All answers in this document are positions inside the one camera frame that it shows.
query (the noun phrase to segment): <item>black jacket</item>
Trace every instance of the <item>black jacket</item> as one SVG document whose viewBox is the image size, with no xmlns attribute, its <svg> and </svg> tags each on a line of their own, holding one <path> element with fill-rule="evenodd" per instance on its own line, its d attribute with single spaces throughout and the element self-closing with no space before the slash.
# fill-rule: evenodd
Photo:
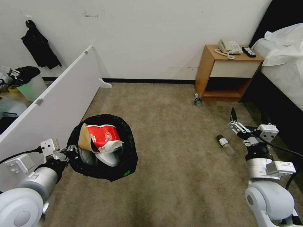
<svg viewBox="0 0 303 227">
<path fill-rule="evenodd" d="M 48 40 L 38 31 L 35 23 L 32 20 L 27 20 L 26 27 L 28 27 L 29 30 L 21 39 L 37 65 L 40 67 L 47 66 L 49 69 L 57 65 L 62 66 L 48 45 Z"/>
</svg>

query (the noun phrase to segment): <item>white telephone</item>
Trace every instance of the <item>white telephone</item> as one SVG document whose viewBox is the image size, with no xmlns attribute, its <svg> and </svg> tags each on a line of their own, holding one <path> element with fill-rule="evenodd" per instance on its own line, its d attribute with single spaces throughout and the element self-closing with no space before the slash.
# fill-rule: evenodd
<svg viewBox="0 0 303 227">
<path fill-rule="evenodd" d="M 230 56 L 230 54 L 239 55 L 243 53 L 241 47 L 235 41 L 227 41 L 225 39 L 220 39 L 218 42 L 219 49 L 216 49 L 215 52 L 224 56 L 227 56 L 229 60 L 233 60 L 235 57 Z"/>
</svg>

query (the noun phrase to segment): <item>drawer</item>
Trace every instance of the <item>drawer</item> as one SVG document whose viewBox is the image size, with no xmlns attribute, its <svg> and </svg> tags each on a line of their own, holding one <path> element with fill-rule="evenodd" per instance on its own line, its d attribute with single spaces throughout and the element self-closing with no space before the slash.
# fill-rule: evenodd
<svg viewBox="0 0 303 227">
<path fill-rule="evenodd" d="M 259 65 L 253 61 L 215 61 L 210 77 L 251 78 Z"/>
</svg>

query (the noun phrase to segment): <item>water bottle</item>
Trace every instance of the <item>water bottle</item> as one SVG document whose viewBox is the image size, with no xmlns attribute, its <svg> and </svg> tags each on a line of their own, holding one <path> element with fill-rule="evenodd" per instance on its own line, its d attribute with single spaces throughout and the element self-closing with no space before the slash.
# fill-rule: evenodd
<svg viewBox="0 0 303 227">
<path fill-rule="evenodd" d="M 233 147 L 228 143 L 228 141 L 221 135 L 217 135 L 217 140 L 221 144 L 221 146 L 225 149 L 228 156 L 233 156 L 236 154 Z"/>
<path fill-rule="evenodd" d="M 199 98 L 198 93 L 195 94 L 194 103 L 195 103 L 196 106 L 202 106 L 202 101 L 201 101 L 201 99 Z"/>
</svg>

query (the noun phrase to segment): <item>beige carpet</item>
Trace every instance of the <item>beige carpet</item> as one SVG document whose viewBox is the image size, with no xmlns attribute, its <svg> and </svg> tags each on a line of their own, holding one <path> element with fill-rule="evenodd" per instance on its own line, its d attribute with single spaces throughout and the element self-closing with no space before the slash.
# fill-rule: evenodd
<svg viewBox="0 0 303 227">
<path fill-rule="evenodd" d="M 138 165 L 134 174 L 108 182 L 68 167 L 45 226 L 257 226 L 248 208 L 246 148 L 228 127 L 230 110 L 255 125 L 242 103 L 193 105 L 193 85 L 113 84 L 100 89 L 84 118 L 122 117 L 131 127 Z M 228 157 L 217 134 L 235 148 Z M 294 183 L 299 213 L 303 196 Z"/>
</svg>

